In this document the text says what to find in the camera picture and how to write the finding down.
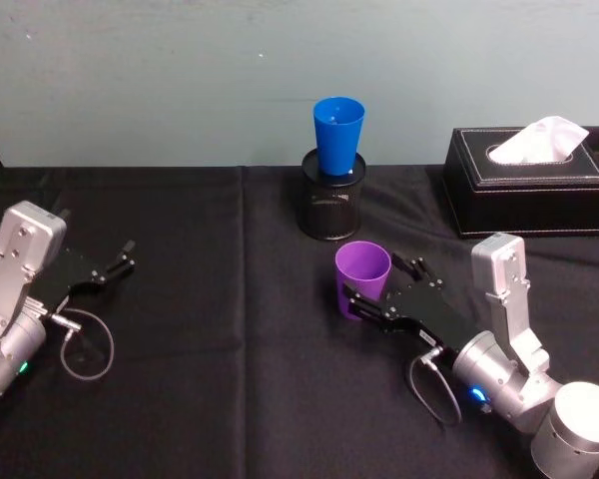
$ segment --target table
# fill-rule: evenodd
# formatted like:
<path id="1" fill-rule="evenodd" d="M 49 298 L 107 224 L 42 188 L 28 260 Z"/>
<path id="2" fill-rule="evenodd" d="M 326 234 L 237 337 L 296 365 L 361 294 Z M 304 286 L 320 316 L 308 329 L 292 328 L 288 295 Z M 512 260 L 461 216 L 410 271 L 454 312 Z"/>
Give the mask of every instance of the table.
<path id="1" fill-rule="evenodd" d="M 354 238 L 423 255 L 447 301 L 487 327 L 477 241 L 454 233 L 440 175 L 370 167 Z M 299 168 L 0 169 L 0 219 L 21 200 L 68 208 L 66 245 L 107 260 L 133 239 L 138 264 L 115 294 L 84 300 L 116 338 L 104 380 L 69 377 L 50 326 L 0 401 L 0 478 L 538 477 L 527 439 L 467 400 L 460 426 L 434 423 L 400 376 L 420 345 L 337 314 L 341 242 L 297 228 L 299 180 Z M 552 375 L 599 383 L 599 238 L 526 250 Z"/>

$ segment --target cable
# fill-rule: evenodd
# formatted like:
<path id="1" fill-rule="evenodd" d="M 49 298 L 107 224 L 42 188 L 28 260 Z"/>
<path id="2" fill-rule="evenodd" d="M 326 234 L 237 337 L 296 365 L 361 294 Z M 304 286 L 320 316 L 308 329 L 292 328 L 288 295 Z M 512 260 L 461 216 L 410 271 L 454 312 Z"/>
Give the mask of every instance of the cable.
<path id="1" fill-rule="evenodd" d="M 405 367 L 404 367 L 403 376 L 404 376 L 404 380 L 408 383 L 408 386 L 412 390 L 412 393 L 416 396 L 416 398 L 419 400 L 419 402 L 421 402 L 423 407 L 425 407 L 428 410 L 428 412 L 432 415 L 432 417 L 434 417 L 437 421 L 439 421 L 443 425 L 454 426 L 461 422 L 461 409 L 459 407 L 459 403 L 457 402 L 457 398 L 455 397 L 454 393 L 452 392 L 452 389 L 450 389 L 450 386 L 448 385 L 448 381 L 446 381 L 446 378 L 443 377 L 443 374 L 439 371 L 439 368 L 437 367 L 437 365 L 434 362 L 432 362 L 432 359 L 434 357 L 438 356 L 440 353 L 441 353 L 441 348 L 435 347 L 432 350 L 430 350 L 429 352 L 415 357 L 412 361 L 410 361 L 410 365 L 408 366 L 408 374 L 407 375 L 405 373 Z M 441 383 L 443 384 L 444 388 L 446 389 L 446 392 L 448 393 L 448 396 L 450 397 L 450 400 L 452 401 L 452 405 L 454 407 L 455 415 L 456 415 L 455 421 L 449 422 L 449 421 L 443 420 L 441 418 L 441 416 L 439 414 L 437 414 L 432 409 L 432 407 L 430 407 L 428 402 L 423 398 L 421 393 L 415 387 L 415 383 L 414 383 L 414 379 L 413 379 L 413 371 L 414 371 L 415 365 L 419 361 L 421 361 L 422 364 L 427 366 L 428 369 L 433 371 L 437 375 L 437 377 L 439 377 L 439 379 L 441 380 Z"/>
<path id="2" fill-rule="evenodd" d="M 69 330 L 69 332 L 67 333 L 67 335 L 64 338 L 64 342 L 62 343 L 62 347 L 60 348 L 60 362 L 62 362 L 62 366 L 65 368 L 65 370 L 73 377 L 75 377 L 76 379 L 79 379 L 81 381 L 95 381 L 97 379 L 100 379 L 102 376 L 104 376 L 107 372 L 109 372 L 109 369 L 111 369 L 111 365 L 113 364 L 113 357 L 115 355 L 115 345 L 114 345 L 114 341 L 113 341 L 113 334 L 111 334 L 111 331 L 109 330 L 109 327 L 107 326 L 107 324 L 100 319 L 98 316 L 96 316 L 94 313 L 89 312 L 89 311 L 85 311 L 84 309 L 77 309 L 74 307 L 67 307 L 65 309 L 62 309 L 63 312 L 73 312 L 76 314 L 83 314 L 85 316 L 88 316 L 92 319 L 95 319 L 97 322 L 100 323 L 100 325 L 104 328 L 105 332 L 107 333 L 107 336 L 109 338 L 109 344 L 111 346 L 110 352 L 109 352 L 109 361 L 107 362 L 106 367 L 99 372 L 98 374 L 94 374 L 93 376 L 83 376 L 82 374 L 78 374 L 77 372 L 75 372 L 73 369 L 71 369 L 69 367 L 69 365 L 67 364 L 67 360 L 66 360 L 66 349 L 67 349 L 67 344 L 69 343 L 69 340 L 73 337 L 73 330 Z"/>

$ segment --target tissue box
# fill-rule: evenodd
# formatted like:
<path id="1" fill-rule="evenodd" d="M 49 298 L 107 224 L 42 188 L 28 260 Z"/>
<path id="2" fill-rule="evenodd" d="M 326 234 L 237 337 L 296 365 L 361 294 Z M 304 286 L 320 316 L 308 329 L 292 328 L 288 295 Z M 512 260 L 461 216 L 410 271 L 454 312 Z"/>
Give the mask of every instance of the tissue box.
<path id="1" fill-rule="evenodd" d="M 452 132 L 443 182 L 459 235 L 599 235 L 599 127 L 567 161 L 499 165 L 488 153 L 521 128 Z"/>

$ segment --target black mesh cup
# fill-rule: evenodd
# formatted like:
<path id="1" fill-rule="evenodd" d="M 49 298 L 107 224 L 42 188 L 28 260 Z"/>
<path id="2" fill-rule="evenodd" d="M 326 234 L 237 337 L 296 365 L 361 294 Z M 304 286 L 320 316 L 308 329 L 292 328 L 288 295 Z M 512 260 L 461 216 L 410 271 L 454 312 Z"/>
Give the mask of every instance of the black mesh cup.
<path id="1" fill-rule="evenodd" d="M 359 197 L 366 163 L 357 154 L 347 175 L 322 173 L 317 150 L 301 162 L 303 184 L 299 200 L 299 227 L 318 240 L 343 240 L 359 230 Z"/>

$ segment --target white tissue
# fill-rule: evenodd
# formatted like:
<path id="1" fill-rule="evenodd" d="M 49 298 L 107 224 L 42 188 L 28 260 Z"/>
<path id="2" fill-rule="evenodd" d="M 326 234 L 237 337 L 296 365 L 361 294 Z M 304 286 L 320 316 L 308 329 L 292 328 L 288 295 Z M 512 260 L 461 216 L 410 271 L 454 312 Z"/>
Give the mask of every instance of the white tissue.
<path id="1" fill-rule="evenodd" d="M 588 131 L 561 117 L 531 123 L 489 153 L 501 165 L 565 162 L 585 140 Z"/>

